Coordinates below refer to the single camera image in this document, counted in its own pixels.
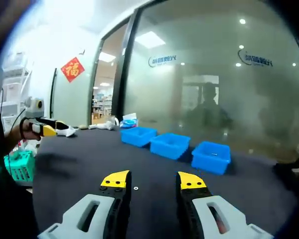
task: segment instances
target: door frame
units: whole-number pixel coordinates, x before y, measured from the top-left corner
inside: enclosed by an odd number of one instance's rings
[[[95,58],[94,58],[94,66],[93,66],[93,74],[92,74],[92,81],[90,83],[90,91],[89,91],[89,96],[88,98],[91,99],[91,104],[90,104],[90,107],[89,109],[87,110],[87,114],[88,114],[88,125],[91,125],[92,124],[92,106],[93,106],[93,87],[94,87],[94,84],[95,84],[95,76],[96,76],[96,72],[97,72],[97,69],[98,69],[98,63],[99,63],[99,56],[101,54],[101,51],[102,51],[102,48],[103,48],[103,45],[104,45],[104,42],[107,38],[109,38],[114,32],[116,32],[117,30],[119,30],[122,26],[124,26],[125,24],[127,24],[128,22],[130,21],[130,16],[128,18],[125,18],[123,21],[121,21],[119,24],[117,24],[111,31],[109,31],[106,35],[104,35],[100,42],[99,42],[99,47],[98,47],[98,50],[95,54]],[[118,57],[118,62],[117,62],[117,65],[119,66],[121,63],[121,57]]]

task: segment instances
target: table surface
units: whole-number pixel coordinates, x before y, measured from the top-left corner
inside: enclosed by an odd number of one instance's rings
[[[175,173],[201,176],[214,195],[220,195],[253,223],[274,234],[291,214],[296,199],[272,172],[274,162],[232,153],[225,175],[198,172],[187,152],[179,161],[124,144],[119,131],[79,130],[76,137],[46,137],[36,156],[33,203],[41,231],[56,222],[87,194],[98,190],[113,172],[132,172],[131,215],[127,238],[180,238],[176,217]]]

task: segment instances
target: white wall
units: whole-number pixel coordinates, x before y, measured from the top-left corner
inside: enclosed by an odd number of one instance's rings
[[[137,7],[148,2],[148,0],[83,0],[77,8],[76,4],[62,1],[67,3],[67,8],[64,8],[61,2],[54,5],[52,4],[54,1],[50,0],[36,5],[33,8],[35,10],[29,11],[24,16],[10,41],[12,50],[27,52],[35,62],[29,95],[44,98],[46,117],[49,116],[54,69],[62,67],[82,49],[93,51],[89,52],[90,62],[93,65],[100,39],[129,17]],[[88,78],[92,72],[85,72],[85,74]],[[73,90],[80,90],[74,84],[73,87],[75,87]],[[55,94],[67,93],[57,89]],[[77,118],[73,122],[87,123],[86,117],[89,109],[85,101],[84,104],[80,101],[80,96],[88,94],[89,89],[85,87],[79,94],[76,94],[75,97],[78,97],[78,100],[74,100],[72,96],[71,99],[76,103],[72,107],[81,109],[80,114],[73,111],[71,116],[67,116]]]
[[[25,51],[34,60],[30,79],[29,95],[44,98],[45,116],[49,113],[50,92],[54,69],[60,69],[82,49],[93,48],[94,55],[99,39],[96,34],[79,27],[62,31],[51,25],[42,25],[23,34],[12,45],[12,51]]]

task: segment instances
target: window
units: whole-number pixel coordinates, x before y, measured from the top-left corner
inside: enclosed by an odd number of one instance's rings
[[[193,145],[290,160],[299,147],[299,48],[263,1],[168,0],[142,12],[124,102],[140,126]]]

